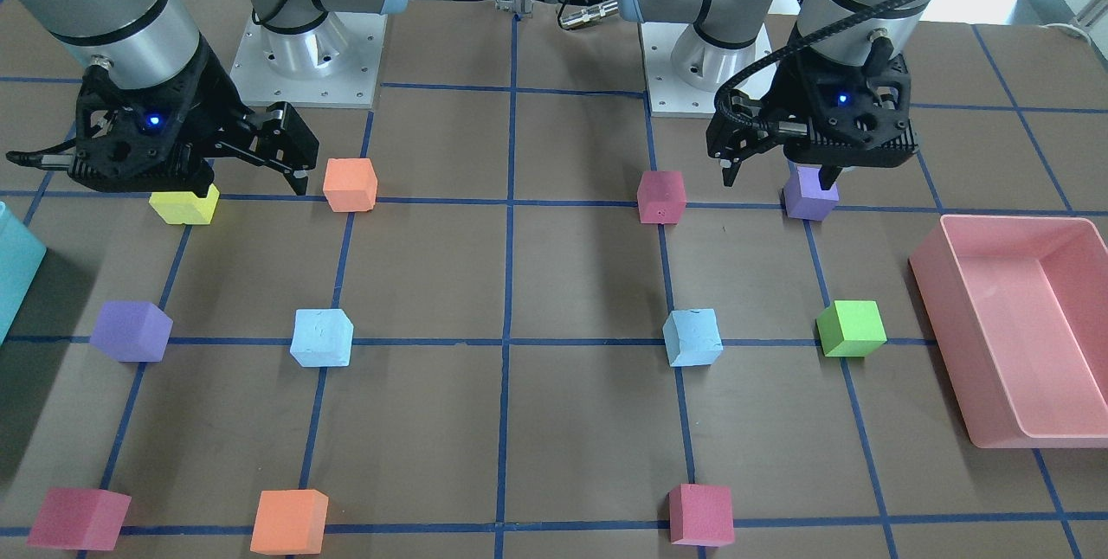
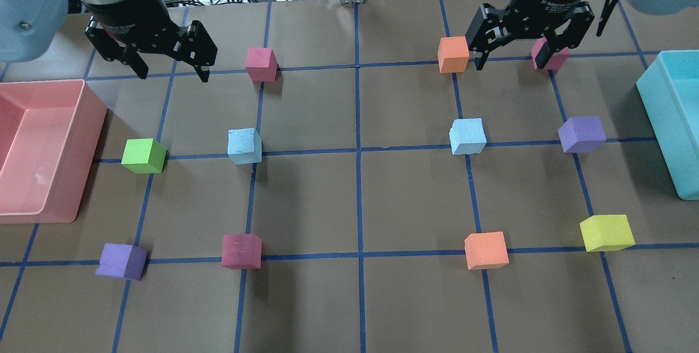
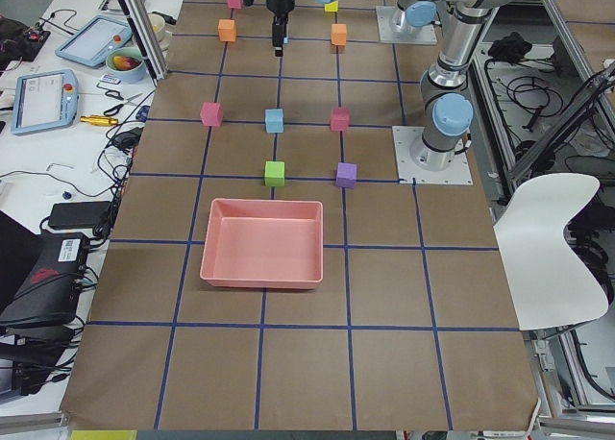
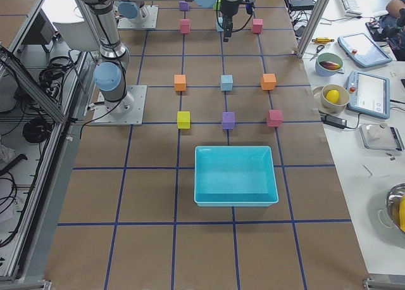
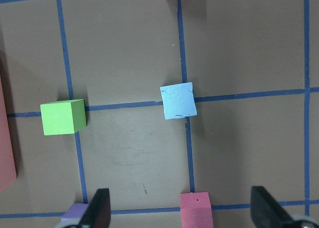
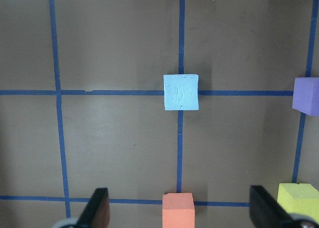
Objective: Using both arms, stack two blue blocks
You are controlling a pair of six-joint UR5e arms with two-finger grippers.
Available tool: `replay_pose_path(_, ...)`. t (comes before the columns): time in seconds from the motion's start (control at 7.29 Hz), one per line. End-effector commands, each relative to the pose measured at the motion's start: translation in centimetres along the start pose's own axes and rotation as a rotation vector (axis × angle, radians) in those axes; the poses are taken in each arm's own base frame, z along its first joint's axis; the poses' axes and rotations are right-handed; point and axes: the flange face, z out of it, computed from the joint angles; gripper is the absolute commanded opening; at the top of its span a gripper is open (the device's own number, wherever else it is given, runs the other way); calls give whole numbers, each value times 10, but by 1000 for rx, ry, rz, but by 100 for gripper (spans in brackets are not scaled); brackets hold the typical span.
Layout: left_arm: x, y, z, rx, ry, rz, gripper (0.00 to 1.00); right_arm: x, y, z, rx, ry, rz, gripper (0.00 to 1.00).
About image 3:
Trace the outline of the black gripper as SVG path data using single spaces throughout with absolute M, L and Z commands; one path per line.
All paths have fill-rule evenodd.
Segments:
M 267 9 L 274 15 L 272 22 L 272 46 L 276 57 L 283 56 L 284 23 L 294 10 L 294 0 L 266 0 Z

